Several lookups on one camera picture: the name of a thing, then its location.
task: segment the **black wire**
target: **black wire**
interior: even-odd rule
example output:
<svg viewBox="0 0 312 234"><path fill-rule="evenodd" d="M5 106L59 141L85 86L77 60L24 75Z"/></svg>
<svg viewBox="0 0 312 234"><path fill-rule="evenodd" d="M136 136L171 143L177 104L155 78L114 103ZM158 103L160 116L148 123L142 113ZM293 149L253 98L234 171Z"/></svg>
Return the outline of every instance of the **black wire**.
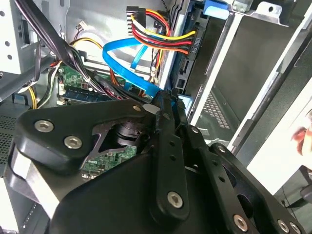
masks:
<svg viewBox="0 0 312 234"><path fill-rule="evenodd" d="M37 82L41 73L41 44L42 41L39 41L37 44L36 55L35 55L35 76L34 82Z"/></svg>
<svg viewBox="0 0 312 234"><path fill-rule="evenodd" d="M37 94L37 89L36 89L36 87L34 85L32 87L33 87L33 90L34 90L34 93L35 93L35 98L37 98L37 95L38 95Z"/></svg>
<svg viewBox="0 0 312 234"><path fill-rule="evenodd" d="M59 37L49 20L38 9L36 4L32 0L15 0L15 3L46 46L57 57L61 58L65 64L71 64L70 56L68 55L68 44Z"/></svg>
<svg viewBox="0 0 312 234"><path fill-rule="evenodd" d="M156 18L155 16L153 16L153 15L148 15L148 13L146 13L146 15L147 16L149 16L149 17L151 17L153 20L155 20L158 24L160 24L162 27L163 27L163 29L166 31L166 25L163 23L163 22L161 22L158 18Z"/></svg>
<svg viewBox="0 0 312 234"><path fill-rule="evenodd" d="M76 26L76 29L77 29L77 33L74 36L74 41L77 40L79 34L83 31L82 26L80 24Z"/></svg>
<svg viewBox="0 0 312 234"><path fill-rule="evenodd" d="M167 11L167 14L168 14L168 24L169 24L169 28L171 29L171 19L170 19L170 11L165 3L164 0L161 0L162 4L164 5L166 11Z"/></svg>
<svg viewBox="0 0 312 234"><path fill-rule="evenodd" d="M290 203L289 203L289 201L288 201L288 199L287 199L287 197L286 197L285 191L284 191L284 186L282 186L282 191L283 191L284 197L285 197L285 199L286 199L288 205L290 205ZM292 209L291 207L290 207L290 210L292 211L292 214L293 214L293 216L295 217L295 219L297 219L297 217L296 217L296 215L294 214L293 209Z"/></svg>
<svg viewBox="0 0 312 234"><path fill-rule="evenodd" d="M49 71L47 89L41 100L37 103L38 107L40 107L47 100L47 98L49 98L50 90L52 89L52 74L55 71L55 69L56 68L53 68Z"/></svg>

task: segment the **black metal bracket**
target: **black metal bracket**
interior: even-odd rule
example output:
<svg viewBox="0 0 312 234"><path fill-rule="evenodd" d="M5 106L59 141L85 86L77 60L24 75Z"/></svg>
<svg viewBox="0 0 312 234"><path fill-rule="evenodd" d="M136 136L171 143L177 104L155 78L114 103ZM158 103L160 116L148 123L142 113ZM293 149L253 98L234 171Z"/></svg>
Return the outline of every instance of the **black metal bracket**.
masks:
<svg viewBox="0 0 312 234"><path fill-rule="evenodd" d="M188 124L175 90L159 91L151 104L159 111L150 113L123 100L35 110L20 117L11 154L18 151L34 167L39 162L49 168L45 178L51 173L68 180L101 150L139 149L137 156L65 194L53 215L52 233L103 228L112 233L284 233L285 227L296 233L292 224L304 233L231 152L205 144L201 132ZM34 127L38 120L50 121L54 129L39 132ZM68 149L67 136L78 137L82 146ZM39 199L36 191L28 194ZM116 225L119 218L114 218L121 213L131 217ZM112 221L97 222L97 214Z"/></svg>

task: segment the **white cable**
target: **white cable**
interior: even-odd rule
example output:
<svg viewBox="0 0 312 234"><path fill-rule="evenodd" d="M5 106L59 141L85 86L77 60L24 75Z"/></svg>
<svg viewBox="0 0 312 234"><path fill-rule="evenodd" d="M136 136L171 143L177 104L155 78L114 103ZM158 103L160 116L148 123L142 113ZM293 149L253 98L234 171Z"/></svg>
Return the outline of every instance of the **white cable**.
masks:
<svg viewBox="0 0 312 234"><path fill-rule="evenodd" d="M41 104L41 106L38 106L37 109L41 108L43 105L45 105L48 102L48 100L50 100L51 95L52 95L52 91L53 91L53 88L54 88L55 75L57 74L57 72L59 70L59 66L60 66L60 64L55 67L55 70L54 70L54 72L51 75L51 89L49 91L48 98Z"/></svg>

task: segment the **orange wire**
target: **orange wire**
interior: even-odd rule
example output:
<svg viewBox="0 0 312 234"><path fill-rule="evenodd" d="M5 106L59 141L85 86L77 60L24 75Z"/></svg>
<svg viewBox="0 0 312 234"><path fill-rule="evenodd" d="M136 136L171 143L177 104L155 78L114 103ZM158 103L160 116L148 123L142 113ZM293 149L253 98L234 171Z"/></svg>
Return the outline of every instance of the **orange wire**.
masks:
<svg viewBox="0 0 312 234"><path fill-rule="evenodd" d="M179 48L163 48L163 47L158 47L158 46L155 46L155 45L153 45L153 44L150 44L150 43L148 43L148 42L146 42L146 41L141 40L141 39L136 35L135 31L133 31L133 36L135 37L135 39L137 39L137 40L138 40L139 42L141 42L142 44L148 45L148 46L153 47L153 48L158 49L158 50L171 50L171 51L182 52L182 53L184 53L184 54L186 54L186 55L189 54L188 51L182 50L182 49L179 49Z"/></svg>

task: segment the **mesh grille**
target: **mesh grille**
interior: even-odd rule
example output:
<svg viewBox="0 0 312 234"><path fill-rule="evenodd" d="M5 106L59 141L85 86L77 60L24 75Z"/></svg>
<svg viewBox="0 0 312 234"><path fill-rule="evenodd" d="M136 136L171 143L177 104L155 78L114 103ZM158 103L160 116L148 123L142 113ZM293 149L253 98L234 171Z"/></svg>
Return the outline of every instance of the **mesh grille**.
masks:
<svg viewBox="0 0 312 234"><path fill-rule="evenodd" d="M0 128L14 130L16 118L0 116Z"/></svg>
<svg viewBox="0 0 312 234"><path fill-rule="evenodd" d="M218 121L218 124L221 128L227 129L230 128L226 119L223 116L223 113L218 107L218 104L216 103L214 96L212 96L211 94L209 94L203 110L204 112L210 114L211 117L214 117Z"/></svg>
<svg viewBox="0 0 312 234"><path fill-rule="evenodd" d="M0 133L0 164L7 162L11 141L11 134Z"/></svg>

